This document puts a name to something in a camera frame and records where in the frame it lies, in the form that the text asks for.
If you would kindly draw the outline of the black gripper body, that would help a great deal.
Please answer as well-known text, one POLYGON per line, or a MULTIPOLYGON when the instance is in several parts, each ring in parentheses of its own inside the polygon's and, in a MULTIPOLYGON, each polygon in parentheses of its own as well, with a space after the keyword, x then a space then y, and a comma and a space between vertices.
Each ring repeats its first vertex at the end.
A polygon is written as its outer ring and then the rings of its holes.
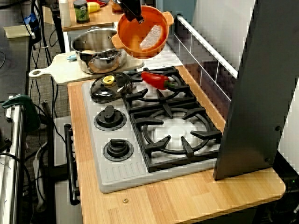
POLYGON ((120 6, 125 12, 137 12, 141 10, 140 0, 121 0, 120 6))

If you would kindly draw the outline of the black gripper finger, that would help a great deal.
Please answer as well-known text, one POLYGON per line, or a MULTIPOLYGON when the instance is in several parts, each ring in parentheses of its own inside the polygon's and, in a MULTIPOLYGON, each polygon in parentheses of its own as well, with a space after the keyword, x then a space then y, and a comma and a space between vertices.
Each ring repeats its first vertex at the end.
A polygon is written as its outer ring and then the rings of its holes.
POLYGON ((126 6, 121 6, 121 8, 123 9, 123 12, 124 12, 127 20, 130 20, 131 19, 130 10, 126 6))
POLYGON ((142 16, 141 9, 131 10, 131 19, 130 21, 136 20, 138 23, 143 23, 144 18, 142 16))

